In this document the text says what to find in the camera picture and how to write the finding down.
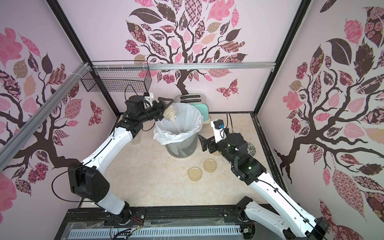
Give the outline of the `glass jar beige lid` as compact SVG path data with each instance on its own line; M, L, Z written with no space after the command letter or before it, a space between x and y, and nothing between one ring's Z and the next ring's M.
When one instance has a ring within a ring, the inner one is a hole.
M180 110L179 108L175 105L175 104L171 104L165 111L164 111L164 114L163 114L163 117L170 121L170 122L174 122L176 120L176 118L178 117L178 115L180 114Z

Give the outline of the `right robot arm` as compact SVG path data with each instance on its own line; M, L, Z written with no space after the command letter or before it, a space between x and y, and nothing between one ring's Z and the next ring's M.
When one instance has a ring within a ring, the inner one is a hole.
M270 211L249 197L238 203L240 219L257 222L283 240L323 240L328 223L315 218L297 204L272 178L267 169L248 153L248 143L240 133L214 131L206 139L199 136L203 151L219 152L230 164L232 173L258 192L274 209Z

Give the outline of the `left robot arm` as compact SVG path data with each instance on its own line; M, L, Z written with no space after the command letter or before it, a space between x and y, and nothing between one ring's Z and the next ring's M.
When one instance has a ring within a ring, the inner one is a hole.
M173 103L173 99L162 97L154 100L151 93L129 97L125 101L127 109L111 135L81 163L69 166L66 173L71 192L104 209L118 224L128 223L132 217L130 205L111 191L104 174L123 147L138 136L144 123L166 118Z

